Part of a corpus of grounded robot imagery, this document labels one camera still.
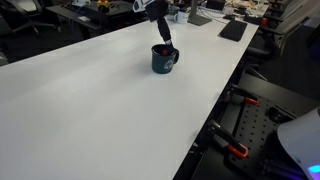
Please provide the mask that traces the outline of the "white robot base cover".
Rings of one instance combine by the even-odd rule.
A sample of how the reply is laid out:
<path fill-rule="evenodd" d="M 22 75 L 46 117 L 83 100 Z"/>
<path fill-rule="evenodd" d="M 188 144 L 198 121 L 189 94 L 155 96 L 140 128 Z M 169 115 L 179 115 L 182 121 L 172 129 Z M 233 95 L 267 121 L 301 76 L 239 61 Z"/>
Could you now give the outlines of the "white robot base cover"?
<path fill-rule="evenodd" d="M 320 180 L 320 108 L 282 123 L 280 144 L 309 180 Z"/>

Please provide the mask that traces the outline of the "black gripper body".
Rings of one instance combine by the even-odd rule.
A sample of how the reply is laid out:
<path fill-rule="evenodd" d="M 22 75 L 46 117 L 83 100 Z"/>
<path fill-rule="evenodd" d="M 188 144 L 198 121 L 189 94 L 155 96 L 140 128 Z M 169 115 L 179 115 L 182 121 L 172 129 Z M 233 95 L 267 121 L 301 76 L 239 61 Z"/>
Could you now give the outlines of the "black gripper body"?
<path fill-rule="evenodd" d="M 146 6 L 146 12 L 151 22 L 163 20 L 168 13 L 168 2 L 166 0 L 154 0 Z"/>

